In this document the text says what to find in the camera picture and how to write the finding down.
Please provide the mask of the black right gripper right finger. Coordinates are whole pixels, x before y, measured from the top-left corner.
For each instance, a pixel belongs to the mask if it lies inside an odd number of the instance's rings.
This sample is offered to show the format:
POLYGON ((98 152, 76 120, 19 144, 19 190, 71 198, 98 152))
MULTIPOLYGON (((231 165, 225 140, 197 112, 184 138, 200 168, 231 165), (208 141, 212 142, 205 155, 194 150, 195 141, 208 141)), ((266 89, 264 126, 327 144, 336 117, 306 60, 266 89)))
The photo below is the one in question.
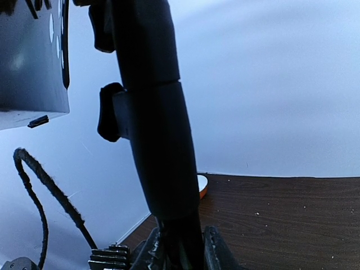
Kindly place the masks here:
POLYGON ((203 236, 205 269, 242 269, 217 227, 206 226, 203 236))

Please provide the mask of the black music stand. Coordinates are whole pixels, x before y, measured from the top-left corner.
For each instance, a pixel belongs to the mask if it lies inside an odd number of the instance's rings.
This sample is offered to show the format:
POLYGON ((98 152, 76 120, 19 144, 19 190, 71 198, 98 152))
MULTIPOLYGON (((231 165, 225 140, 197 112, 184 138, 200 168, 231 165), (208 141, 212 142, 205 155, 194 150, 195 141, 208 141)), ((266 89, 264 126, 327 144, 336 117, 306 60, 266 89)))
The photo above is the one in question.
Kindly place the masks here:
MULTIPOLYGON (((204 269, 194 146, 180 83, 167 1, 75 1, 89 8, 94 46, 115 52, 121 82, 100 91, 97 131, 130 141, 150 212, 163 236, 163 269, 204 269)), ((69 112, 69 1, 1 2, 1 129, 35 128, 69 112)), ((37 207, 47 255, 48 224, 25 173, 27 165, 98 249, 80 213, 25 149, 15 168, 37 207)))

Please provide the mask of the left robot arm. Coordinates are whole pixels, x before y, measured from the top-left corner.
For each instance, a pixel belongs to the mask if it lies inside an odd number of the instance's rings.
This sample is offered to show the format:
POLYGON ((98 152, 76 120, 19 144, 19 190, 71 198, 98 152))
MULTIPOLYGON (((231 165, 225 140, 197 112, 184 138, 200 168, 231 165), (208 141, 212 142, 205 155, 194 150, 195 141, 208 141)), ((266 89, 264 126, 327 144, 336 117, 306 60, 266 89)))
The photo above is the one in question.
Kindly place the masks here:
POLYGON ((40 270, 40 268, 29 258, 19 257, 11 261, 6 261, 1 270, 40 270))

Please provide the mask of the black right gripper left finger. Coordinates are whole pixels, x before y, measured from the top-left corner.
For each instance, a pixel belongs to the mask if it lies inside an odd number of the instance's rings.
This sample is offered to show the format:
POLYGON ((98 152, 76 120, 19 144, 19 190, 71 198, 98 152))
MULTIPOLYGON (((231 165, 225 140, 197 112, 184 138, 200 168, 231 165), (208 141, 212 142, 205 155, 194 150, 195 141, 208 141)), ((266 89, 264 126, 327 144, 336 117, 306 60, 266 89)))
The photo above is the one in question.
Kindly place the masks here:
POLYGON ((131 269, 163 269, 163 236, 159 227, 151 231, 131 269))

